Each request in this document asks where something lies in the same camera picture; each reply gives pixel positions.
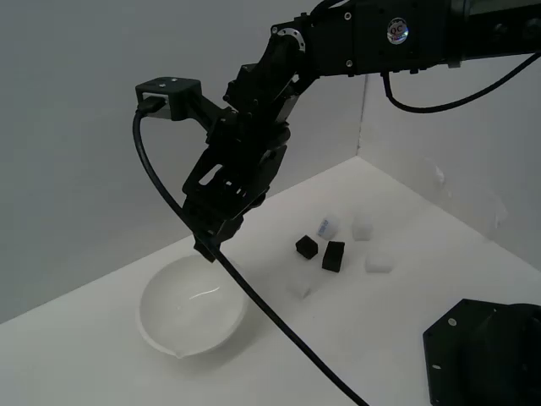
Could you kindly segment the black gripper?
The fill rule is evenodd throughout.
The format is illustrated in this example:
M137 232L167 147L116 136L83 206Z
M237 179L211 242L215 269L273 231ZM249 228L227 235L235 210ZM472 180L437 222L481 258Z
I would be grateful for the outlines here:
M287 122L248 123L235 118L196 122L206 132L206 149L182 187L186 224L211 243L214 222L223 222L215 241L225 242L241 228L242 213L269 189L291 132Z

